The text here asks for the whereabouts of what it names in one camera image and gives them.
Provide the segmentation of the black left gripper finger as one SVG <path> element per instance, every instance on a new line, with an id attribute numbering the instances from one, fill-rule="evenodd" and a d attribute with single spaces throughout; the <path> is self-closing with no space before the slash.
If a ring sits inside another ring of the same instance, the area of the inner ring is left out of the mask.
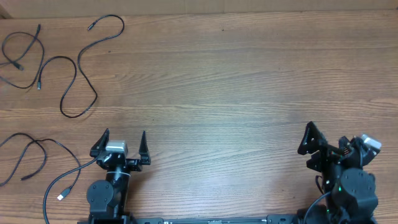
<path id="1" fill-rule="evenodd" d="M 98 157 L 100 153 L 106 149 L 108 141 L 109 141 L 109 129 L 106 129 L 103 135 L 90 149 L 90 157 Z"/>
<path id="2" fill-rule="evenodd" d="M 143 131 L 141 137 L 141 143 L 139 146 L 139 155 L 141 157 L 141 164 L 142 165 L 151 165 L 151 158 L 149 154 L 149 149 L 147 147 L 147 139 L 146 139 L 146 132 Z"/>

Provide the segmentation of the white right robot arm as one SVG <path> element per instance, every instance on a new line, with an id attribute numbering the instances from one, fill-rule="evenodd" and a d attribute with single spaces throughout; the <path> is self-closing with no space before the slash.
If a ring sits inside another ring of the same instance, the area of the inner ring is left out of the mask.
<path id="1" fill-rule="evenodd" d="M 363 134 L 348 139 L 343 136 L 332 146 L 314 122 L 306 125 L 297 149 L 311 155 L 306 162 L 317 171 L 322 193 L 307 209 L 297 211 L 299 223 L 376 223 L 378 206 L 376 178 L 364 170 L 381 151 L 381 142 Z"/>

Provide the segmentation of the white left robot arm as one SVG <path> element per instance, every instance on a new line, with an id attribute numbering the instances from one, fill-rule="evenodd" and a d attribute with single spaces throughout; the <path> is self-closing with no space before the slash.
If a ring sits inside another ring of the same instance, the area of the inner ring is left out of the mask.
<path id="1" fill-rule="evenodd" d="M 86 192 L 90 204 L 87 223 L 137 223 L 130 213 L 125 212 L 131 172 L 142 171 L 151 164 L 146 133 L 143 132 L 138 159 L 128 158 L 127 143 L 124 140 L 110 140 L 107 129 L 90 149 L 90 156 L 106 171 L 104 180 L 93 182 Z"/>

